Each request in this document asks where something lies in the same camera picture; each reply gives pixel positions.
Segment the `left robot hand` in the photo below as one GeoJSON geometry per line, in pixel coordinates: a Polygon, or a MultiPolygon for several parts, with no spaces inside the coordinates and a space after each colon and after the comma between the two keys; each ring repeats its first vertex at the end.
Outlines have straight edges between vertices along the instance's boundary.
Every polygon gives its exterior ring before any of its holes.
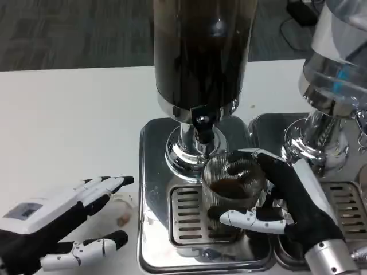
{"type": "Polygon", "coordinates": [[[53,197],[19,203],[1,216],[1,274],[35,274],[99,262],[128,242],[117,230],[83,241],[63,239],[98,213],[131,176],[102,176],[53,197]]]}

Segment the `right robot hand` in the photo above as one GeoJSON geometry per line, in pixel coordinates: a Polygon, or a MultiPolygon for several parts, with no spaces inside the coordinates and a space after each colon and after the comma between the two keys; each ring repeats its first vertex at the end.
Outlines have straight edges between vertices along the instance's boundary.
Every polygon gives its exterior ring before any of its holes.
{"type": "Polygon", "coordinates": [[[253,160],[260,168],[265,178],[274,185],[276,194],[286,202],[293,222],[287,224],[284,218],[267,221],[260,215],[263,211],[261,207],[242,210],[239,207],[212,206],[208,210],[209,218],[239,229],[285,234],[299,243],[305,254],[326,242],[337,252],[347,248],[334,211],[305,160],[288,164],[273,153],[259,148],[239,149],[229,155],[231,163],[240,158],[253,160]]]}

